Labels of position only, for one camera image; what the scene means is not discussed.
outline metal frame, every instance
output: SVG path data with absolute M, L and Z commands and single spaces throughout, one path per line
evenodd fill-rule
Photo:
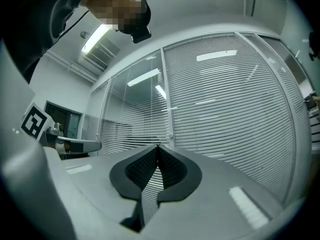
M 289 74 L 291 75 L 291 78 L 294 80 L 294 82 L 295 82 L 295 84 L 297 85 L 297 87 L 298 87 L 298 89 L 299 89 L 299 94 L 300 94 L 300 98 L 301 98 L 301 102 L 304 102 L 304 97 L 303 97 L 303 95 L 302 95 L 302 93 L 301 93 L 301 91 L 300 91 L 300 87 L 299 87 L 299 85 L 298 85 L 298 83 L 297 83 L 297 81 L 296 81 L 296 79 L 295 79 L 295 77 L 294 77 L 294 75 L 292 74 L 292 72 L 291 72 L 291 70 L 288 68 L 288 66 L 287 66 L 287 64 L 284 62 L 284 60 L 277 54 L 277 52 L 265 41 L 265 40 L 263 40 L 263 38 L 261 38 L 260 36 L 258 36 L 257 34 L 255 34 L 255 37 L 257 37 L 258 38 L 258 40 L 260 40 L 264 45 L 266 45 L 269 49 L 271 49 L 277 56 L 278 56 L 278 59 L 281 61 L 281 63 L 286 67 L 286 69 L 287 69 L 287 72 L 289 72 Z M 305 72 L 303 72 L 304 73 L 304 75 L 305 75 L 305 78 L 309 81 L 309 78 L 308 78 L 308 76 L 305 74 Z M 309 113 L 308 113 L 308 109 L 307 109 L 307 106 L 304 106 L 304 108 L 305 108 L 305 120 L 306 120 L 306 122 L 307 122 L 307 124 L 309 124 L 310 125 L 310 120 L 309 120 Z M 298 136 L 298 130 L 297 129 L 295 129 L 295 133 L 296 133 L 296 136 Z M 301 144 L 300 143 L 300 139 L 297 137 L 296 138 L 296 143 L 297 143 L 297 145 L 296 145 L 296 150 L 300 150 L 300 145 L 303 145 L 303 143 Z M 304 178 L 301 176 L 301 175 L 298 175 L 298 174 L 300 174 L 301 172 L 303 173 L 305 170 L 304 170 L 304 164 L 305 164 L 305 162 L 306 162 L 306 158 L 307 157 L 305 157 L 303 154 L 299 154 L 298 153 L 298 155 L 297 155 L 297 153 L 296 153 L 296 156 L 295 156 L 295 161 L 294 161 L 294 164 L 293 164 L 293 168 L 294 168 L 294 172 L 293 172 L 293 174 L 292 174 L 292 181 L 291 181 L 291 188 L 290 188 L 290 191 L 288 192 L 288 194 L 287 194 L 287 203 L 289 203 L 291 200 L 290 199 L 292 199 L 292 198 L 294 198 L 294 197 L 291 197 L 291 196 L 294 196 L 294 192 L 296 192 L 297 191 L 297 186 L 300 186 L 300 188 L 301 188 L 301 191 L 303 190 L 303 188 L 304 188 L 304 186 L 305 186 L 305 181 L 303 180 Z M 309 159 L 309 161 L 308 161 L 308 167 L 310 167 L 310 163 L 311 163 L 311 160 Z
M 175 129 L 174 129 L 174 119 L 171 111 L 172 106 L 171 106 L 171 98 L 170 98 L 170 91 L 169 91 L 169 81 L 168 81 L 168 75 L 167 75 L 165 53 L 163 48 L 161 48 L 160 51 L 161 51 L 163 78 L 164 78 L 164 85 L 165 85 L 166 107 L 168 112 L 169 141 L 170 141 L 170 146 L 175 147 L 176 137 L 175 137 Z
M 106 84 L 106 82 L 108 82 L 106 84 L 106 88 L 105 88 L 105 92 L 104 92 L 104 95 L 103 95 L 103 100 L 102 100 L 102 106 L 101 106 L 101 110 L 100 110 L 100 116 L 99 116 L 99 124 L 98 124 L 98 129 L 97 129 L 97 133 L 96 133 L 96 140 L 98 141 L 99 140 L 99 135 L 100 135 L 100 131 L 101 131 L 101 116 L 102 116 L 102 112 L 104 111 L 104 109 L 106 108 L 106 95 L 108 93 L 108 90 L 109 90 L 109 86 L 110 86 L 110 82 L 112 81 L 111 77 L 105 81 L 103 84 Z M 97 157 L 98 156 L 98 153 L 99 153 L 99 150 L 95 152 L 95 156 Z
M 276 71 L 276 69 L 274 68 L 274 66 L 272 65 L 272 63 L 270 63 L 268 61 L 268 58 L 252 43 L 250 42 L 250 40 L 248 40 L 245 36 L 243 36 L 241 33 L 236 32 L 236 34 L 241 37 L 245 42 L 247 42 L 256 52 L 257 54 L 265 61 L 265 63 L 268 65 L 268 67 L 271 69 L 271 72 L 273 73 L 273 75 L 275 76 L 275 79 L 278 81 L 278 84 L 280 86 L 280 90 L 283 91 L 284 97 L 285 97 L 285 101 L 286 101 L 286 105 L 289 108 L 290 111 L 290 121 L 292 122 L 292 127 L 293 127 L 293 133 L 294 133 L 294 139 L 295 139 L 295 150 L 294 150 L 294 158 L 293 158 L 293 165 L 292 165 L 292 172 L 291 172 L 291 176 L 290 176 L 290 184 L 288 189 L 286 190 L 286 194 L 285 197 L 283 199 L 283 202 L 285 204 L 289 204 L 290 202 L 292 202 L 295 197 L 293 192 L 297 191 L 297 188 L 299 187 L 297 192 L 301 192 L 303 190 L 304 187 L 304 179 L 303 177 L 301 177 L 300 173 L 301 173 L 301 168 L 299 168 L 299 165 L 301 164 L 301 159 L 303 158 L 301 154 L 297 154 L 297 151 L 300 150 L 300 139 L 299 139 L 299 132 L 296 128 L 296 126 L 298 125 L 298 120 L 296 117 L 296 114 L 294 113 L 294 105 L 293 102 L 290 98 L 290 95 L 288 93 L 288 90 L 285 86 L 285 83 L 282 81 L 281 77 L 279 76 L 278 72 Z M 258 37 L 259 40 L 261 40 L 262 38 L 259 37 L 256 34 L 253 34 L 255 37 Z

